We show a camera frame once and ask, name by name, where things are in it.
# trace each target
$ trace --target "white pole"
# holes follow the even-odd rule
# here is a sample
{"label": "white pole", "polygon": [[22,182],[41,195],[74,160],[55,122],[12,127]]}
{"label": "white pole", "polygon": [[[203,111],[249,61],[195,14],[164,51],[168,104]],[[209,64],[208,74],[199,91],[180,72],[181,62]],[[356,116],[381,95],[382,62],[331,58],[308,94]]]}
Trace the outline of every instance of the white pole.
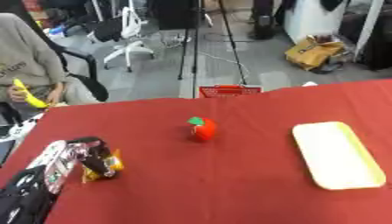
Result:
{"label": "white pole", "polygon": [[111,0],[112,6],[112,17],[115,18],[117,16],[117,0]]}
{"label": "white pole", "polygon": [[103,21],[103,15],[102,15],[102,12],[101,12],[100,5],[98,4],[98,0],[93,0],[93,6],[94,6],[94,9],[95,9],[95,13],[98,16],[98,19],[100,20],[100,22],[102,22]]}
{"label": "white pole", "polygon": [[373,29],[375,28],[375,23],[380,16],[383,5],[384,0],[372,1],[372,6],[370,7],[369,13],[367,14],[366,22],[363,25],[362,33],[360,34],[360,39],[358,40],[355,49],[354,61],[358,59],[358,56],[361,54],[363,47],[366,45],[370,36],[372,35]]}
{"label": "white pole", "polygon": [[134,6],[134,4],[133,4],[133,0],[129,0],[128,7],[129,7],[132,11],[135,11],[135,6]]}

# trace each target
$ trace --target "person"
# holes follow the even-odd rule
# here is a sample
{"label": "person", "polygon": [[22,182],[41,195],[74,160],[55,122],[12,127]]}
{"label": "person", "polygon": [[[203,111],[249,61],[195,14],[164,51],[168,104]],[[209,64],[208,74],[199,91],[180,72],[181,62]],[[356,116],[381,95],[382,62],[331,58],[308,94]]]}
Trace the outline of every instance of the person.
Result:
{"label": "person", "polygon": [[52,106],[62,101],[98,103],[81,81],[67,77],[59,56],[30,26],[14,14],[0,13],[0,102],[8,102],[22,114],[36,110],[13,85],[15,78]]}

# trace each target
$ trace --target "gray sweater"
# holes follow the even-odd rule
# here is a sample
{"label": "gray sweater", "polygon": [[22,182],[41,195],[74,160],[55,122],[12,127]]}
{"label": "gray sweater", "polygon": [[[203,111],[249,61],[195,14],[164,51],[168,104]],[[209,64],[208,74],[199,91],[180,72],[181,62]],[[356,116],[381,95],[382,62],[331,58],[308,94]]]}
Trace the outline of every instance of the gray sweater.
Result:
{"label": "gray sweater", "polygon": [[0,102],[14,78],[37,90],[64,82],[59,56],[22,19],[0,13]]}

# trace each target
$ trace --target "yellow bag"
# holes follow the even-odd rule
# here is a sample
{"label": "yellow bag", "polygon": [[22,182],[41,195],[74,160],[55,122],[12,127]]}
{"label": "yellow bag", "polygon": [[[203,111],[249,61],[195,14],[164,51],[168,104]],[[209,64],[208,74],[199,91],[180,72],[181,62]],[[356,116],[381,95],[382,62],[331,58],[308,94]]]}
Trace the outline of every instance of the yellow bag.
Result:
{"label": "yellow bag", "polygon": [[[121,160],[120,150],[116,150],[113,155],[105,158],[104,162],[105,165],[107,165],[113,171],[119,172],[124,169],[123,161]],[[90,181],[95,181],[100,178],[102,178],[102,176],[83,165],[83,177],[81,178],[81,182],[83,184]]]}
{"label": "yellow bag", "polygon": [[329,57],[343,49],[342,42],[318,43],[316,38],[308,36],[285,54],[288,61],[309,71],[323,65]]}

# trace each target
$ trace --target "white tray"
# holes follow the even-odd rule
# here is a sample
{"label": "white tray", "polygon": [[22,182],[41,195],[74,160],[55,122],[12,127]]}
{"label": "white tray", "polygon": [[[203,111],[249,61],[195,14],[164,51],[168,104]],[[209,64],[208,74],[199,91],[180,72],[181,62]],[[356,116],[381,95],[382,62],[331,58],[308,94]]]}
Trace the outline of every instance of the white tray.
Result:
{"label": "white tray", "polygon": [[293,135],[319,186],[343,190],[386,183],[385,173],[343,122],[300,124]]}

